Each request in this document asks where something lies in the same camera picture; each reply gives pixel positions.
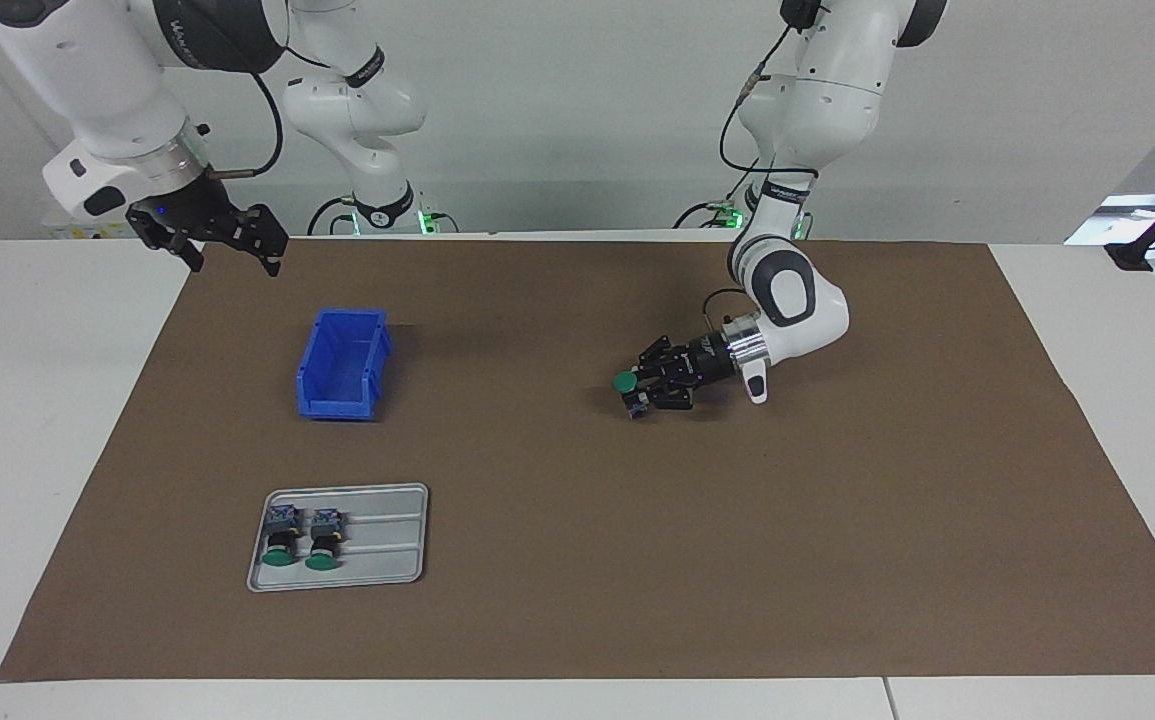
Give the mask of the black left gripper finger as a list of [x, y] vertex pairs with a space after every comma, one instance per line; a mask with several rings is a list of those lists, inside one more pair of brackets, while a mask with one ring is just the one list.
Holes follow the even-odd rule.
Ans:
[[693, 378], [649, 378], [638, 383], [638, 410], [688, 411], [693, 407]]
[[638, 373], [687, 373], [687, 346], [673, 346], [670, 337], [656, 337], [638, 355]]

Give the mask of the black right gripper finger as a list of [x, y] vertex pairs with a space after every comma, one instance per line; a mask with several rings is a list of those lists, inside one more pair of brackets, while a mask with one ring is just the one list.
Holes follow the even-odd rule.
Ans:
[[179, 233], [167, 233], [167, 236], [157, 236], [156, 233], [156, 236], [144, 237], [142, 242], [147, 248], [164, 251], [181, 260], [188, 266], [191, 273], [202, 272], [204, 265], [202, 252], [194, 246], [188, 237], [179, 236]]
[[258, 259], [263, 272], [274, 279], [283, 268], [288, 233], [266, 205], [253, 205], [237, 215], [237, 250]]

